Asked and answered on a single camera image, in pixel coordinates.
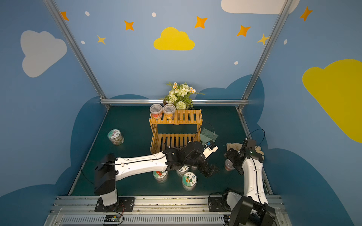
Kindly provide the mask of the clear seed cup orange base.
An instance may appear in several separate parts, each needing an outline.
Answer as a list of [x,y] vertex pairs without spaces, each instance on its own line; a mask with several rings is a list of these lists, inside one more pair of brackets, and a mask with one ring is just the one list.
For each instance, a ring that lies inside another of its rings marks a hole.
[[173,120],[176,113],[176,107],[173,104],[166,104],[163,107],[164,117],[167,120]]

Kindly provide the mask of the clear seed cup red base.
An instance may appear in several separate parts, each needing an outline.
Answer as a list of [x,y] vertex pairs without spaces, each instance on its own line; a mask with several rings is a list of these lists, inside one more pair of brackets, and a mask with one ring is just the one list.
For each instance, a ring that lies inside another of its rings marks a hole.
[[161,119],[163,115],[163,107],[160,104],[153,104],[150,107],[150,115],[156,120]]

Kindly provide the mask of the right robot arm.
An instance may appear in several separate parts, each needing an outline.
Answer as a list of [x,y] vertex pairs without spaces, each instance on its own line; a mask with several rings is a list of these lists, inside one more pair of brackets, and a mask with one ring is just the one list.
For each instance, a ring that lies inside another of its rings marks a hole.
[[275,209],[269,206],[263,187],[263,155],[255,148],[256,141],[245,138],[240,150],[231,148],[226,153],[234,169],[244,176],[243,195],[232,189],[223,195],[231,211],[229,226],[277,225]]

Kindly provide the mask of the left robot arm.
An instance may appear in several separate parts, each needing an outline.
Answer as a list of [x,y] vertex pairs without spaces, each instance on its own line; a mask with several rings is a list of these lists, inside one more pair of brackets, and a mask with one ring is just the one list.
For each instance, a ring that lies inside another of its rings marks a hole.
[[116,158],[113,153],[107,154],[95,167],[94,194],[100,197],[103,206],[114,206],[118,204],[117,181],[147,172],[175,171],[184,166],[196,167],[209,178],[220,171],[206,160],[217,150],[212,141],[204,145],[193,141],[182,149],[169,147],[156,154],[135,158]]

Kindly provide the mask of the wooden slatted shelf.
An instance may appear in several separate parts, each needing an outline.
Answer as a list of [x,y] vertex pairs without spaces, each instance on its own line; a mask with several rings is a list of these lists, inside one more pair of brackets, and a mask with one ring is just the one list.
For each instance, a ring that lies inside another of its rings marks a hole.
[[166,147],[183,147],[190,141],[200,141],[202,110],[177,110],[172,120],[151,117],[149,123],[153,134],[150,151],[155,154]]

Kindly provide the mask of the jar with pineapple lid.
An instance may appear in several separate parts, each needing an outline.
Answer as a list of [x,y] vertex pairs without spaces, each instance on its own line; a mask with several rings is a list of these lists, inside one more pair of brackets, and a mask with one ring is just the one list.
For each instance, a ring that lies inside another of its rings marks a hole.
[[187,172],[182,177],[183,188],[187,191],[191,191],[195,188],[197,184],[197,176],[193,172]]

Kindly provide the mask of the jar with green tree lid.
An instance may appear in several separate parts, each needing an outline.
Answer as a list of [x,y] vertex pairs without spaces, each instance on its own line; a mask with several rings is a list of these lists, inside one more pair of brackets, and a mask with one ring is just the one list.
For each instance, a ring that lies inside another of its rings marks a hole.
[[176,171],[176,173],[177,173],[178,176],[182,177],[182,176],[183,176],[184,174],[186,174],[188,171],[189,171],[189,167],[185,165],[185,166],[181,167],[180,169],[178,169],[178,170]]

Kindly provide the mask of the jar with strawberry lid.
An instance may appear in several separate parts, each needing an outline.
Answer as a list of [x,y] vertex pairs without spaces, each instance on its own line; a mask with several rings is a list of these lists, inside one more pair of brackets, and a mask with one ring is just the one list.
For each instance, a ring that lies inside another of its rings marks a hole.
[[165,183],[168,180],[167,171],[154,171],[153,177],[158,183]]

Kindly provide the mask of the potted white flower bouquet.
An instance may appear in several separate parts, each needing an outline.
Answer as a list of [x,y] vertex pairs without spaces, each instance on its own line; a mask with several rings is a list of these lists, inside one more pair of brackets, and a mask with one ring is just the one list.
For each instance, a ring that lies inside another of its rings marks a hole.
[[176,82],[170,82],[168,86],[171,87],[171,90],[163,99],[164,105],[174,105],[177,110],[189,110],[193,108],[193,101],[190,96],[198,94],[193,87],[187,83],[178,84]]

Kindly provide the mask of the jar with floral lid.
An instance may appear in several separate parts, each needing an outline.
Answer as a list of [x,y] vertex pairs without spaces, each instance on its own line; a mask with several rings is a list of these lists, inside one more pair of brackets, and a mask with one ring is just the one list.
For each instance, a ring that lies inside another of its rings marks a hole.
[[124,142],[124,137],[122,136],[120,130],[118,129],[113,129],[109,131],[107,137],[111,141],[111,143],[115,146],[119,146]]

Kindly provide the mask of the left small circuit board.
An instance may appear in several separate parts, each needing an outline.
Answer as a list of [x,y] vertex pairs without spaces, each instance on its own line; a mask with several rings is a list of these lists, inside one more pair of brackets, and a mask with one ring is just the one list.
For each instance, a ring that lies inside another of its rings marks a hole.
[[119,224],[121,223],[121,215],[106,215],[104,218],[105,224]]

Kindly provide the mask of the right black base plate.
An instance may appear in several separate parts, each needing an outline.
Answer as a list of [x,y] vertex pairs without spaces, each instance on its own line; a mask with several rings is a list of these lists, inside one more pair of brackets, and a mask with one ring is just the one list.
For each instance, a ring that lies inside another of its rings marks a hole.
[[208,197],[208,209],[210,212],[231,212],[231,208],[227,204],[226,198],[215,195]]

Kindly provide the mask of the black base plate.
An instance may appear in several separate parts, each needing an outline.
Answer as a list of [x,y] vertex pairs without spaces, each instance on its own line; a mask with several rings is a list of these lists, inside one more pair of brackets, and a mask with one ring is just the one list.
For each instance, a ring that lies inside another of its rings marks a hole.
[[103,199],[99,198],[97,200],[95,212],[107,213],[107,212],[132,212],[134,208],[134,197],[118,197],[118,201],[115,204],[105,206]]
[[210,212],[231,212],[231,208],[227,204],[226,198],[215,195],[208,197],[208,209]]

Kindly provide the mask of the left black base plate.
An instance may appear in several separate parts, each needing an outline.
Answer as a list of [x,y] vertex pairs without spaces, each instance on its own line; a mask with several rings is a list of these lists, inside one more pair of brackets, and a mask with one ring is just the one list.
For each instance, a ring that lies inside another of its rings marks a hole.
[[134,197],[118,197],[118,201],[115,204],[105,206],[103,199],[99,198],[97,200],[95,212],[107,213],[107,212],[132,212],[134,208]]

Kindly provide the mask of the aluminium mounting rail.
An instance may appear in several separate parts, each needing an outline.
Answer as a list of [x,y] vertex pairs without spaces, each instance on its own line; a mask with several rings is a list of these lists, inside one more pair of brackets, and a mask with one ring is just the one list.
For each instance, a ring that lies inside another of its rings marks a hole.
[[[96,196],[58,196],[46,226],[225,226],[231,212],[210,212],[210,195],[133,196],[132,212],[95,212]],[[106,215],[121,215],[105,224]]]

